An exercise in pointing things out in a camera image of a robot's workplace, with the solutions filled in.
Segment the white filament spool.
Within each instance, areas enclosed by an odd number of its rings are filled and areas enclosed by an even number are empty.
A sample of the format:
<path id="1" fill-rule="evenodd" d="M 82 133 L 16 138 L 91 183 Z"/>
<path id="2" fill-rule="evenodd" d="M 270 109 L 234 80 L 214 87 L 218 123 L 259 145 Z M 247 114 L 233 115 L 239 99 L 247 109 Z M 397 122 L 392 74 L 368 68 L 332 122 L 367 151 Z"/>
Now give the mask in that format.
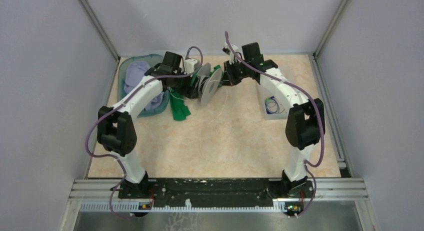
<path id="1" fill-rule="evenodd" d="M 201 107 L 207 106 L 211 101 L 222 81 L 223 73 L 224 71 L 221 67 L 218 67 L 216 70 L 212 70 L 210 63 L 204 64 L 197 72 L 197 99 L 199 100 L 199 105 Z"/>

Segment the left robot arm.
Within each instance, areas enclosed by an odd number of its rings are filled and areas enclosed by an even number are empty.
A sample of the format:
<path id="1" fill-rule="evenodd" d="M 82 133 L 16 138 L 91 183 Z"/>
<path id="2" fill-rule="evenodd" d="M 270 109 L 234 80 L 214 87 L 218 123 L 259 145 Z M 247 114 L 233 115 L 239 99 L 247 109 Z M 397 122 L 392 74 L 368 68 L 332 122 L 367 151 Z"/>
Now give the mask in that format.
<path id="1" fill-rule="evenodd" d="M 138 140 L 134 121 L 165 90 L 171 88 L 185 95 L 202 66 L 202 59 L 167 51 L 162 61 L 150 66 L 123 99 L 99 109 L 94 125 L 96 139 L 122 168 L 123 180 L 117 185 L 120 198 L 147 198 L 152 194 L 148 173 L 134 152 Z"/>

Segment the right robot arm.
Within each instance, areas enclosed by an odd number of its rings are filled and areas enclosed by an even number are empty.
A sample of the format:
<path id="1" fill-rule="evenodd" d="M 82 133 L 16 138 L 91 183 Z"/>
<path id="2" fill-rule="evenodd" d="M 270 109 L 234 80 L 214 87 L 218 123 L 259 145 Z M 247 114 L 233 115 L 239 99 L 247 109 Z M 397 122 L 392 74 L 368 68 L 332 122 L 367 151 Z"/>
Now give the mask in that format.
<path id="1" fill-rule="evenodd" d="M 244 78 L 251 78 L 270 92 L 287 112 L 285 136 L 292 150 L 277 190 L 287 197 L 306 192 L 308 174 L 305 165 L 325 135 L 323 102 L 311 98 L 289 82 L 273 60 L 264 58 L 257 42 L 242 46 L 242 54 L 228 42 L 222 50 L 229 55 L 229 60 L 224 63 L 224 85 L 235 86 Z"/>

